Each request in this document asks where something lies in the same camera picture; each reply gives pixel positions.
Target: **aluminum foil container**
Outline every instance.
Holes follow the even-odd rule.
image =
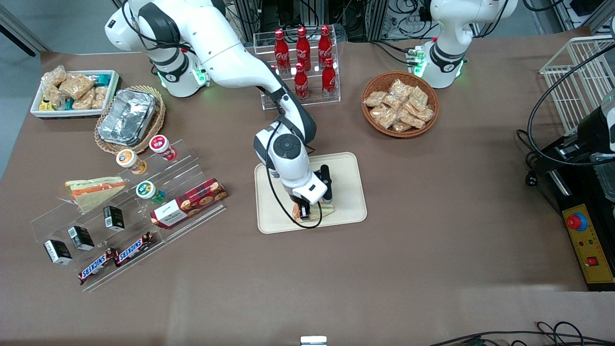
[[[156,104],[156,98],[146,92],[118,91],[109,113],[98,127],[100,139],[127,147],[139,144],[154,116]]]

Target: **red button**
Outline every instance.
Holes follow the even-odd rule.
[[[576,216],[576,215],[570,215],[566,219],[566,223],[573,230],[578,230],[579,228],[581,228],[581,226],[583,226],[583,222],[582,222],[581,218]]]

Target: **acrylic bottle rack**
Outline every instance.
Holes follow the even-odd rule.
[[[335,93],[330,99],[326,99],[322,96],[322,70],[320,70],[318,67],[318,41],[320,40],[320,27],[307,27],[308,31],[306,37],[310,45],[310,61],[312,63],[312,68],[311,70],[306,71],[309,84],[309,98],[300,101],[301,104],[304,106],[316,105],[319,103],[339,102],[341,100],[339,84],[338,42],[335,35],[335,26],[330,25],[329,29],[331,30],[329,33],[329,37],[331,38],[331,44],[333,45],[331,47],[331,58],[333,59],[333,69],[335,69]],[[285,30],[284,39],[288,44],[291,74],[280,75],[280,77],[284,80],[288,88],[294,93],[294,78],[296,74],[295,64],[297,63],[297,29]],[[256,57],[266,61],[269,65],[275,66],[277,68],[276,55],[274,53],[275,42],[276,37],[274,36],[273,32],[254,34],[254,54],[256,55]],[[271,99],[263,92],[261,92],[261,104],[263,106],[263,110],[271,110],[276,108]]]

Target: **red bottle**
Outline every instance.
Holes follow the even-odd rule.
[[[274,47],[276,53],[277,69],[280,74],[290,74],[290,57],[288,56],[288,44],[284,41],[284,32],[282,29],[276,30],[276,45]]]
[[[312,63],[310,62],[310,52],[309,52],[309,42],[308,39],[306,38],[306,33],[308,31],[305,29],[304,26],[300,26],[297,29],[297,35],[299,36],[299,39],[297,40],[297,61],[299,61],[300,63],[303,64],[303,68],[306,71],[309,71],[312,69]]]
[[[325,59],[331,57],[331,38],[329,37],[329,26],[320,27],[320,41],[318,42],[318,67],[322,71],[325,68]]]
[[[322,96],[331,99],[335,96],[335,70],[333,59],[325,59],[325,68],[322,70]]]
[[[309,86],[308,76],[306,76],[303,70],[303,64],[298,62],[295,67],[297,68],[297,74],[295,75],[295,95],[299,101],[307,100],[309,98]]]

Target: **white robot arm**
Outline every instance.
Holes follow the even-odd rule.
[[[139,37],[126,23],[124,14],[129,20],[134,16],[141,35],[158,42]],[[297,203],[315,204],[327,192],[327,186],[310,170],[304,147],[314,139],[316,123],[275,71],[247,52],[224,15],[209,0],[131,0],[124,4],[123,13],[119,9],[111,17],[106,32],[121,49],[145,51],[169,82],[166,85],[171,93],[172,89],[181,89],[186,91],[182,96],[190,96],[198,90],[189,75],[191,63],[195,63],[223,87],[256,86],[268,94],[284,113],[256,134],[254,149],[259,159],[270,174],[280,177]],[[192,54],[183,53],[169,42],[189,43],[196,55],[194,62]]]
[[[518,0],[432,0],[431,17],[440,24],[435,42],[417,47],[426,61],[420,74],[434,88],[451,85],[474,34],[470,23],[491,23],[508,18]]]

